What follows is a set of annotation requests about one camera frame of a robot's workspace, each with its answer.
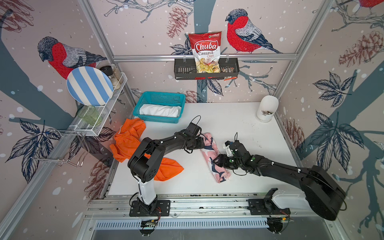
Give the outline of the pink patterned garment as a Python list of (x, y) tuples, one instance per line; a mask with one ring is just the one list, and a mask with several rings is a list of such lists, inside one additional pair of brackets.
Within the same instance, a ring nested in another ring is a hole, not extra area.
[(231, 176), (230, 172), (215, 164), (215, 159), (220, 155), (217, 144), (210, 133), (202, 134), (204, 147), (201, 149), (203, 157), (211, 171), (215, 181), (222, 183), (228, 180)]

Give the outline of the white shorts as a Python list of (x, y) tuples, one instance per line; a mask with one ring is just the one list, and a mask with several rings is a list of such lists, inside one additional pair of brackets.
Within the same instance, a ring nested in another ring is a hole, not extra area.
[(177, 118), (180, 116), (182, 108), (180, 106), (163, 106), (153, 104), (143, 104), (139, 109), (140, 115)]

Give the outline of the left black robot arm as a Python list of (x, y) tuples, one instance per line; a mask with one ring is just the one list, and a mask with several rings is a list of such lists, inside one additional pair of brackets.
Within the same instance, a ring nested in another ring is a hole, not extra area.
[(138, 202), (145, 211), (152, 214), (157, 208), (158, 197), (155, 192), (154, 178), (164, 156), (177, 150), (184, 150), (191, 154), (194, 150), (203, 149), (205, 144), (201, 132), (201, 127), (190, 123), (186, 129), (168, 138), (161, 140), (144, 138), (129, 158), (128, 167), (139, 185)]

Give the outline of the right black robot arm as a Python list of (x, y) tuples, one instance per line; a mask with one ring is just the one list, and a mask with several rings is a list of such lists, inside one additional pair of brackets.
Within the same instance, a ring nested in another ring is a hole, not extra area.
[(346, 192), (321, 167), (298, 168), (272, 161), (261, 155), (251, 155), (238, 140), (225, 143), (226, 154), (214, 159), (214, 164), (229, 170), (238, 168), (248, 174), (273, 178), (302, 190), (309, 207), (323, 219), (334, 221)]

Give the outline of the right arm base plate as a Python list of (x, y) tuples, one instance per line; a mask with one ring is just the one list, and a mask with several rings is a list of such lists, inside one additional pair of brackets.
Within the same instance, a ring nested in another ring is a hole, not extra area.
[(277, 205), (273, 203), (272, 200), (264, 199), (249, 199), (249, 206), (247, 209), (250, 211), (252, 216), (262, 216), (262, 215), (290, 215), (291, 211), (289, 208), (280, 209)]

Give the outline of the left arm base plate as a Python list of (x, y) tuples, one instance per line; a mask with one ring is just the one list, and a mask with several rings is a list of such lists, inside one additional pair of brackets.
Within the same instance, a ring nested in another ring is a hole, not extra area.
[(168, 217), (170, 214), (171, 201), (155, 200), (150, 205), (145, 205), (142, 201), (136, 200), (131, 204), (130, 217)]

